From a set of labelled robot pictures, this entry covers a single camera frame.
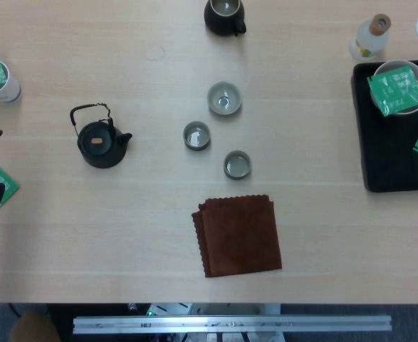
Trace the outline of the black cast iron teapot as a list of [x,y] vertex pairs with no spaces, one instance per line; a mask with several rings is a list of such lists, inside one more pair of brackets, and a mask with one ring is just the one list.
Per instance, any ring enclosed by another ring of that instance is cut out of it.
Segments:
[[[78,131],[75,112],[87,108],[103,106],[107,118],[88,123]],[[111,111],[105,103],[80,105],[70,110],[69,117],[77,137],[77,146],[83,159],[91,166],[106,169],[116,166],[124,158],[132,133],[122,133],[115,127]]]

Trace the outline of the cylindrical grey teacup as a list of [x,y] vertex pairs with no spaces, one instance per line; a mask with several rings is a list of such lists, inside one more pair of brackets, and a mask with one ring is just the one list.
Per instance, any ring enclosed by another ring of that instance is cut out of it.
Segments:
[[200,121],[188,123],[183,130],[184,144],[190,150],[203,150],[210,143],[210,131],[208,126]]
[[242,150],[233,150],[224,158],[224,173],[233,180],[241,180],[247,177],[251,171],[251,159]]

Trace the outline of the white paper cup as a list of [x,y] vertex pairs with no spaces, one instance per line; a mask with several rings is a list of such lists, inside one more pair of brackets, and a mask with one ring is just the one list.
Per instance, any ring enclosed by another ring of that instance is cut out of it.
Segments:
[[3,61],[0,64],[6,75],[6,82],[0,85],[0,101],[2,103],[13,103],[21,96],[21,86],[12,76],[8,66]]

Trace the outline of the brown object on floor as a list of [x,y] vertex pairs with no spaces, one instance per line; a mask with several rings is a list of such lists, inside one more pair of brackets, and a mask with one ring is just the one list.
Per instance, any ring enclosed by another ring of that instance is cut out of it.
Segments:
[[62,342],[56,326],[38,312],[26,312],[14,325],[9,342]]

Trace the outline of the wide grey tea bowl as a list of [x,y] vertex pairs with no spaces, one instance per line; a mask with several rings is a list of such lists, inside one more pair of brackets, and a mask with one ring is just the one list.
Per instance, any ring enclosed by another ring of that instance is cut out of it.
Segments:
[[218,115],[232,115],[242,105],[239,89],[225,81],[215,83],[207,93],[207,102],[211,111]]

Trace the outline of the brown folded cloth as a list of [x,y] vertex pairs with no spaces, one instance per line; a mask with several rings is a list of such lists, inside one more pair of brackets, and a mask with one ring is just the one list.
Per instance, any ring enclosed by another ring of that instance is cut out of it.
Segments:
[[210,198],[192,213],[207,278],[282,268],[273,201],[268,195]]

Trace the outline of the black ceramic pitcher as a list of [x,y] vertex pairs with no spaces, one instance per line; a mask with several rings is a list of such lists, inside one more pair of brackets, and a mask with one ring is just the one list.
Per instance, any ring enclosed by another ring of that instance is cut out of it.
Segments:
[[204,8],[205,24],[218,36],[245,34],[244,17],[241,0],[208,0]]

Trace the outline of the black plastic tray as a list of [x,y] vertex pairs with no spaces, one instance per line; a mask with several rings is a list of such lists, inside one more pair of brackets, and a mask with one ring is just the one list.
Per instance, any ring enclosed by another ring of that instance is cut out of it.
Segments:
[[387,118],[381,114],[367,83],[379,66],[357,64],[351,78],[364,184],[371,192],[418,190],[418,111]]

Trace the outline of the frosted bottle with wooden cap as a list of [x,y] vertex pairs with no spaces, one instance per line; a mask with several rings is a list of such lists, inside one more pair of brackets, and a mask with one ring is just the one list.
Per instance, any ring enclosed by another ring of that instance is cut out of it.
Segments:
[[376,14],[362,23],[356,37],[350,41],[349,52],[354,59],[370,61],[381,53],[390,37],[391,19],[386,14]]

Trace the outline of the aluminium profile rail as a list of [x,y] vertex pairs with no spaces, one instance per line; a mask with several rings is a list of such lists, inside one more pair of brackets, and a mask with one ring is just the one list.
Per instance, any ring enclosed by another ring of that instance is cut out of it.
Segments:
[[392,318],[375,316],[118,316],[78,317],[73,332],[89,334],[391,331]]

